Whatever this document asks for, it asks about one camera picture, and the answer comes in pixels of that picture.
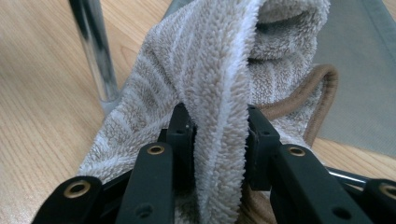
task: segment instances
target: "chrome pole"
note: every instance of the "chrome pole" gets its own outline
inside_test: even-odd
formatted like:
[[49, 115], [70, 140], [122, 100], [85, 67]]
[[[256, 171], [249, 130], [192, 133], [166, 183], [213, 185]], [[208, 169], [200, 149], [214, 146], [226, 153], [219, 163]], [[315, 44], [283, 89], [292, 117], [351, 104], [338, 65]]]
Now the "chrome pole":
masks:
[[78, 33], [105, 115], [119, 103], [120, 94], [111, 62], [99, 0], [69, 0]]

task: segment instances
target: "gray towel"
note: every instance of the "gray towel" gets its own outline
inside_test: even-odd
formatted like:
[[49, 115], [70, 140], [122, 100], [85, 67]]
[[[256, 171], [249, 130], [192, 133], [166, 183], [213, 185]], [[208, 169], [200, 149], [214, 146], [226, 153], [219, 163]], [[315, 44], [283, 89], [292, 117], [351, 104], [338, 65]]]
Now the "gray towel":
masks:
[[177, 192], [176, 222], [246, 219], [248, 104], [273, 120], [283, 143], [312, 143], [337, 82], [331, 66], [311, 63], [328, 8], [320, 0], [196, 0], [165, 18], [148, 32], [78, 174], [107, 182], [132, 169], [183, 102], [198, 126], [196, 188]]

